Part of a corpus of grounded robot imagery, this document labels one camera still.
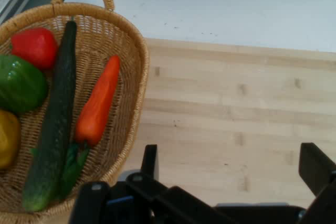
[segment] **wood grain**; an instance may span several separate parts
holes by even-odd
[[[139,168],[145,145],[158,144],[160,181],[208,204],[308,207],[313,195],[298,174],[299,148],[315,142],[336,160],[336,54],[148,44],[150,80],[124,170]]]

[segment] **yellow bell pepper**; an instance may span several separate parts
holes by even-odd
[[[14,162],[20,145],[20,122],[10,112],[0,110],[0,169]]]

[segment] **orange carrot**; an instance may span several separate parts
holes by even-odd
[[[75,129],[77,143],[87,143],[91,147],[99,143],[109,118],[114,91],[118,84],[118,73],[119,57],[115,55],[109,59],[79,115]]]

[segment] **white surface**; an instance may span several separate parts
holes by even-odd
[[[114,1],[145,37],[336,52],[336,0]]]

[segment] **cucumber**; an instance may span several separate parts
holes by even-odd
[[[23,189],[22,206],[29,212],[48,206],[63,173],[76,89],[76,31],[76,22],[69,21],[58,48],[50,101]]]

